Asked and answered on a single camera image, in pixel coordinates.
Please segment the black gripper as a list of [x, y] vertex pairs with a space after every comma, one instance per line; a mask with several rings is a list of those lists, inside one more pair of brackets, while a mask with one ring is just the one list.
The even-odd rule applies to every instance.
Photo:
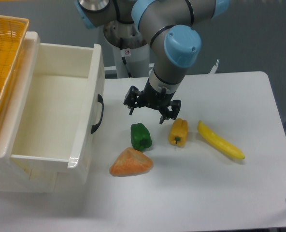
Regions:
[[131, 86], [125, 95], [123, 104], [132, 115], [135, 108], [148, 107], [159, 110], [160, 124], [165, 120], [176, 120], [181, 108], [180, 100], [173, 100], [176, 92], [176, 84], [167, 84], [157, 77], [149, 77], [143, 92], [135, 86]]

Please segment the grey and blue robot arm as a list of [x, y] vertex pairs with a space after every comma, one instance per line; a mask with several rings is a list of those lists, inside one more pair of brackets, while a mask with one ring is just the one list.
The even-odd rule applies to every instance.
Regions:
[[130, 87], [124, 105], [131, 111], [157, 110], [161, 121], [179, 114], [181, 102], [173, 95], [201, 49], [194, 25], [229, 7], [227, 0], [77, 0], [74, 4], [87, 28], [112, 25], [112, 45], [152, 49], [157, 61], [144, 90]]

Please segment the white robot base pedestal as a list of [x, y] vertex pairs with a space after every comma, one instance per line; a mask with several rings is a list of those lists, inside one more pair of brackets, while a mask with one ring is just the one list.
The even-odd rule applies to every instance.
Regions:
[[103, 33], [113, 50], [117, 78], [149, 75], [150, 48], [134, 24], [111, 21], [104, 25]]

